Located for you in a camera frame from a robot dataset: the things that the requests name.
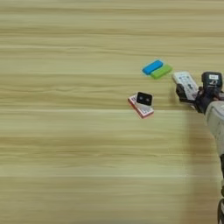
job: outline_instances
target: table surface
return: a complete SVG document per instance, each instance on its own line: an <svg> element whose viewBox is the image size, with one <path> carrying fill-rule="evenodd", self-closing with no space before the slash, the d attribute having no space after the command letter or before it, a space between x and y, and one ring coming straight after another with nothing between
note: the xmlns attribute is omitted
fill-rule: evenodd
<svg viewBox="0 0 224 224"><path fill-rule="evenodd" d="M0 2L0 222L216 223L221 170L203 115L161 59L200 85L223 71L224 2ZM141 119L127 99L154 95Z"/></svg>

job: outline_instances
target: blue eraser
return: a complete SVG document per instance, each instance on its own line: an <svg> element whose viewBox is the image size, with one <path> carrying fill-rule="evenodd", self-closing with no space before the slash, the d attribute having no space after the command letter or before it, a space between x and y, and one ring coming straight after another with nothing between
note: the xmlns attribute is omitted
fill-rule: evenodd
<svg viewBox="0 0 224 224"><path fill-rule="evenodd" d="M159 69L160 67L163 66L163 62L161 60L155 60L154 62L150 63L148 66L146 66L144 69L143 69L143 72L145 74L151 74L153 71Z"/></svg>

